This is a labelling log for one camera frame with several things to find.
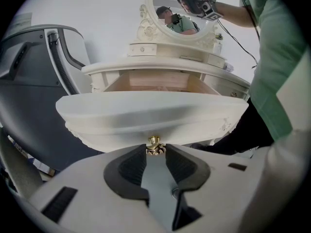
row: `white vanity table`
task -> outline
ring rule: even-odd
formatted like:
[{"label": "white vanity table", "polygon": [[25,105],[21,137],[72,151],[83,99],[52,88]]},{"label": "white vanity table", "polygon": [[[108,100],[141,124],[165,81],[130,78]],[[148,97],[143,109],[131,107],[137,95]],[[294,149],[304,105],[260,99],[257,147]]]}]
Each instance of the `white vanity table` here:
[{"label": "white vanity table", "polygon": [[205,27],[196,34],[182,35],[158,19],[153,0],[146,0],[139,10],[141,22],[136,40],[129,44],[128,57],[82,69],[92,78],[93,92],[103,92],[123,70],[166,69],[190,72],[223,96],[247,99],[250,83],[225,71],[225,58],[212,53],[216,21],[206,21]]},{"label": "white vanity table", "polygon": [[216,23],[193,35],[170,30],[153,0],[140,7],[128,56],[82,68],[92,93],[56,103],[66,127],[89,147],[109,152],[146,142],[188,144],[223,137],[246,110],[249,83],[225,71],[212,53]]}]

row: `black cable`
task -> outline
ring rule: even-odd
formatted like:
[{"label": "black cable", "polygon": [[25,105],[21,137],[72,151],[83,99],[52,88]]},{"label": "black cable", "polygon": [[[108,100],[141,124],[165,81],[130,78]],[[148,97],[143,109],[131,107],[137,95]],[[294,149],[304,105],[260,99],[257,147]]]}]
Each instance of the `black cable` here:
[{"label": "black cable", "polygon": [[249,54],[250,56],[253,57],[254,61],[256,62],[256,65],[253,66],[252,68],[255,68],[255,67],[258,65],[258,61],[256,60],[256,58],[255,58],[249,51],[247,51],[247,50],[240,44],[240,42],[239,42],[232,34],[230,34],[230,32],[224,27],[224,25],[219,21],[219,19],[217,19],[217,21],[218,21],[219,25],[221,26],[221,28],[222,28],[228,35],[230,35],[230,36],[232,37],[232,39],[233,39],[236,43],[238,43],[239,46],[240,46],[247,54]]},{"label": "black cable", "polygon": [[253,26],[254,26],[254,28],[255,28],[255,30],[256,30],[256,33],[257,33],[258,40],[260,41],[260,36],[259,36],[258,30],[257,30],[257,25],[256,25],[256,23],[255,23],[255,21],[254,21],[254,19],[253,19],[253,17],[252,17],[252,13],[249,11],[248,6],[246,5],[246,3],[245,3],[244,0],[242,0],[242,3],[243,3],[245,9],[247,10],[247,12],[248,12],[248,14],[249,14],[249,17],[250,17],[251,20],[252,20]]},{"label": "black cable", "polygon": [[[54,35],[54,34],[58,34],[58,33],[51,33],[51,34],[49,34],[49,35]],[[57,38],[57,40],[55,41],[56,42],[56,44],[57,44],[57,41],[59,40],[59,37]]]}]

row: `black rubber pad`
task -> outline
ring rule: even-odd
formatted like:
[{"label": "black rubber pad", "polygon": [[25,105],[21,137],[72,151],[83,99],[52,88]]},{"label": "black rubber pad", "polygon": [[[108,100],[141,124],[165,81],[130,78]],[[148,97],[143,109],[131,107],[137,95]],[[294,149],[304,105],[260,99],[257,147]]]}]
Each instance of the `black rubber pad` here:
[{"label": "black rubber pad", "polygon": [[241,164],[237,164],[237,163],[230,163],[228,165],[228,167],[232,167],[234,169],[240,170],[240,171],[245,171],[247,166],[241,165]]},{"label": "black rubber pad", "polygon": [[197,190],[210,176],[206,162],[171,144],[166,144],[166,166],[180,191]]},{"label": "black rubber pad", "polygon": [[125,199],[149,201],[149,193],[140,187],[146,168],[146,144],[114,159],[104,169],[104,181]]},{"label": "black rubber pad", "polygon": [[64,186],[45,207],[42,214],[57,223],[77,191],[77,189]]}]

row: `white wall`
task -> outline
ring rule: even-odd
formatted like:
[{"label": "white wall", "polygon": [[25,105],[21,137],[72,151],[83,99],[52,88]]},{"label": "white wall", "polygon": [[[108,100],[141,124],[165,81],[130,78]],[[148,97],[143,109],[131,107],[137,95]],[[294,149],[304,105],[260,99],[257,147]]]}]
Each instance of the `white wall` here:
[{"label": "white wall", "polygon": [[[32,12],[32,25],[62,24],[76,28],[84,37],[91,63],[114,62],[127,53],[140,23],[139,6],[145,0],[27,0],[18,11]],[[239,0],[218,0],[239,5]],[[259,59],[256,32],[222,20],[239,42]],[[222,55],[234,73],[247,81],[254,76],[254,60],[223,32]]]},{"label": "white wall", "polygon": [[18,11],[32,12],[32,25],[62,24],[84,37],[91,63],[125,56],[136,38],[139,7],[145,0],[27,0]]}]

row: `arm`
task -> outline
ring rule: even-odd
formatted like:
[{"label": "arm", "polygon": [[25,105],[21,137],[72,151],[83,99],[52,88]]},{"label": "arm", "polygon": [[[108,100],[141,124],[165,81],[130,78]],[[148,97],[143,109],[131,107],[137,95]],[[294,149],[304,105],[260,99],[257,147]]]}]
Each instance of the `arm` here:
[{"label": "arm", "polygon": [[189,34],[195,34],[195,33],[196,33],[196,30],[195,30],[195,29],[188,29],[188,30],[186,30],[186,31],[181,32],[180,34],[189,35]]},{"label": "arm", "polygon": [[248,13],[248,11],[250,11],[251,14],[253,14],[251,6],[247,7],[247,11],[245,7],[237,7],[222,2],[216,2],[216,8],[220,14],[224,15],[223,19],[226,21],[241,27],[251,28],[254,26]]},{"label": "arm", "polygon": [[193,22],[185,16],[181,17],[181,25],[182,25],[183,32],[181,32],[180,34],[189,35],[189,34],[197,33]]}]

